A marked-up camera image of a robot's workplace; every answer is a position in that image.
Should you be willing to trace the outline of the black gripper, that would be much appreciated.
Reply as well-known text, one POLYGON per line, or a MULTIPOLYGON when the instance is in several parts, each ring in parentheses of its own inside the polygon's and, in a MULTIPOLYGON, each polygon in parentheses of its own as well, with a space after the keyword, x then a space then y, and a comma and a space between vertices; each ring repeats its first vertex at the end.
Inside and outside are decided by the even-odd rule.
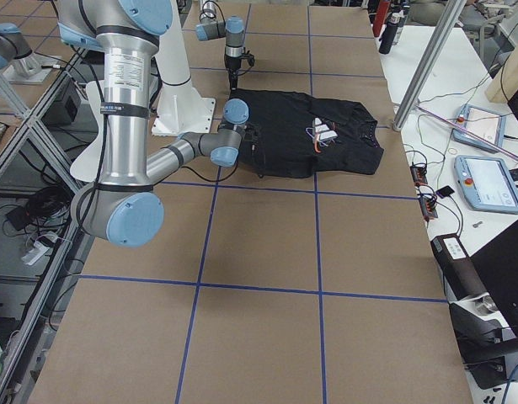
POLYGON ((255 64, 255 56, 249 50, 244 50, 240 55, 224 55, 224 64, 228 73, 229 88, 234 91, 238 88, 238 78, 246 74, 255 64), (248 69, 240 72, 242 62, 248 63, 248 69))
POLYGON ((241 143, 241 161, 253 168, 263 167, 263 145, 259 126, 247 124, 241 143))

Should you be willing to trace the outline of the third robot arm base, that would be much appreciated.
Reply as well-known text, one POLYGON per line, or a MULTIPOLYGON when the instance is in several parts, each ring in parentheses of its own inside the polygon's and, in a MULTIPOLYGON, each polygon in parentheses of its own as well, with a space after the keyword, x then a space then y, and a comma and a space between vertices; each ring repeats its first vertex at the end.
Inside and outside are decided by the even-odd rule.
POLYGON ((13 23, 0 24, 0 70, 9 82, 17 84, 41 84, 49 74, 13 23))

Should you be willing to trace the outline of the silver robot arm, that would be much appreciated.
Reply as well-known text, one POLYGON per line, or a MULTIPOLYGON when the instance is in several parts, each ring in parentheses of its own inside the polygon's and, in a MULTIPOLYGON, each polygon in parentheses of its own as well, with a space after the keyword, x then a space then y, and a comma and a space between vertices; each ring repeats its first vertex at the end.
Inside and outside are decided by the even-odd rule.
POLYGON ((236 163, 248 106, 226 102, 211 132, 215 102, 191 81, 176 2, 61 1, 56 8, 64 44, 104 54, 103 78, 87 86, 99 133, 71 168, 83 181, 72 219, 89 235, 139 247, 163 224, 156 184, 197 157, 236 163))
POLYGON ((226 18, 216 1, 199 1, 199 23, 195 26, 198 41, 224 39, 224 67, 229 88, 238 88, 238 79, 254 67, 255 56, 245 46, 245 28, 238 16, 226 18))

